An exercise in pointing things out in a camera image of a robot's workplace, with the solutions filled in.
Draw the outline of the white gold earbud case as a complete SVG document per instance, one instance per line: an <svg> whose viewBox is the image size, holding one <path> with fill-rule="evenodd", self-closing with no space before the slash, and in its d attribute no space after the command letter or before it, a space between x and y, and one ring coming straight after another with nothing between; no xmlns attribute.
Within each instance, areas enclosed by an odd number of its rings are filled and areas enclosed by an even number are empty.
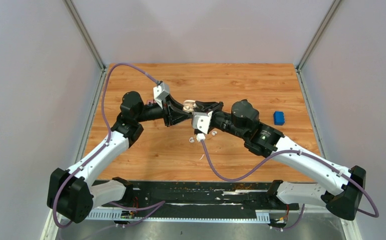
<svg viewBox="0 0 386 240"><path fill-rule="evenodd" d="M195 100L185 100L183 102L183 108L182 110L188 113L195 112L195 109L197 108L197 104Z"/></svg>

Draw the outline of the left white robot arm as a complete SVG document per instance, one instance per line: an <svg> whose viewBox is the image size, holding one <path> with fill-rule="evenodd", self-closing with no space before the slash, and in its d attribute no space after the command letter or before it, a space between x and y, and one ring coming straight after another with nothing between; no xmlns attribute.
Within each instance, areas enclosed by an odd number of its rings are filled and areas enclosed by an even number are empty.
<svg viewBox="0 0 386 240"><path fill-rule="evenodd" d="M91 152L67 169L57 168L51 176L47 206L52 210L55 224L60 228L58 215L70 223L82 222L91 210L108 203L129 206L134 200L133 186L120 177L95 185L101 172L119 155L128 150L140 137L142 122L163 119L167 126L191 119L197 103L177 102L165 91L155 90L154 100L145 104L136 91L123 95L121 112L108 133Z"/></svg>

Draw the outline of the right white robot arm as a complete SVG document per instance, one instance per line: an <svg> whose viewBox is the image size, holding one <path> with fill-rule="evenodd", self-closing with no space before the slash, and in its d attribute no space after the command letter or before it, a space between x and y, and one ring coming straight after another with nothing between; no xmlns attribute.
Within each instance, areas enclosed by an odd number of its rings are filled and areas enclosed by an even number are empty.
<svg viewBox="0 0 386 240"><path fill-rule="evenodd" d="M192 127L199 141L203 142L205 134L216 128L244 140L244 146L264 157L264 163L275 160L315 180L310 184L273 181L266 195L271 208L304 203L325 207L344 220L355 219L364 195L365 169L330 162L301 147L279 130L262 123L259 111L246 99L235 102L230 112L224 112L222 107L222 102L184 104L183 109L192 112Z"/></svg>

